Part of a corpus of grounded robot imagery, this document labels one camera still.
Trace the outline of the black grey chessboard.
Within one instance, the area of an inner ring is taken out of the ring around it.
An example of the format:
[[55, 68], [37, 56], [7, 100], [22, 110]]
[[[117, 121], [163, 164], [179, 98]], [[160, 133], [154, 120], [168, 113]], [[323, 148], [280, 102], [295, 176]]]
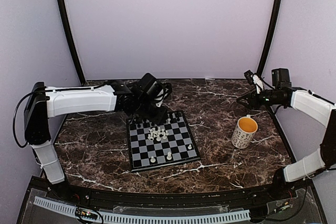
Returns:
[[[127, 143], [131, 172], [142, 172], [201, 159], [184, 112], [169, 112], [168, 119], [172, 120], [170, 124], [166, 121], [161, 125], [138, 118], [127, 120]], [[160, 142], [148, 140], [149, 129], [153, 127], [166, 129], [169, 132], [167, 139]], [[190, 144], [192, 145], [191, 150], [187, 148]], [[170, 161], [166, 159], [168, 152], [172, 153]], [[155, 163], [150, 162], [152, 156], [155, 158]]]

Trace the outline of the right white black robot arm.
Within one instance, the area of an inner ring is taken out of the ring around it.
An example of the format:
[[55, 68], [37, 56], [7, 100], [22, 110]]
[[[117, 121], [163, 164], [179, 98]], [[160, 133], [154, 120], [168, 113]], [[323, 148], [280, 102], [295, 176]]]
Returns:
[[335, 103], [311, 90], [293, 87], [289, 70], [277, 68], [271, 71], [272, 85], [267, 84], [257, 73], [244, 73], [248, 83], [254, 86], [237, 99], [248, 109], [261, 106], [282, 106], [299, 111], [325, 128], [325, 134], [318, 149], [301, 160], [281, 168], [276, 182], [268, 188], [273, 200], [280, 199], [288, 191], [288, 183], [309, 178], [312, 175], [335, 167]]

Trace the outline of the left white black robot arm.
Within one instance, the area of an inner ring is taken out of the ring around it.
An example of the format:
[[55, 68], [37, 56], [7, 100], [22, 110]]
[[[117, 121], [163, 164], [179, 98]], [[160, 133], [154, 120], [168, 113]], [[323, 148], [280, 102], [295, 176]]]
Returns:
[[107, 80], [97, 86], [58, 88], [36, 82], [32, 91], [17, 103], [13, 114], [12, 131], [19, 148], [29, 145], [38, 165], [54, 193], [63, 201], [74, 197], [74, 189], [66, 181], [54, 140], [49, 130], [49, 120], [82, 112], [123, 112], [138, 116], [155, 124], [167, 119], [163, 105], [172, 93], [172, 85], [150, 73], [140, 80], [124, 83]]

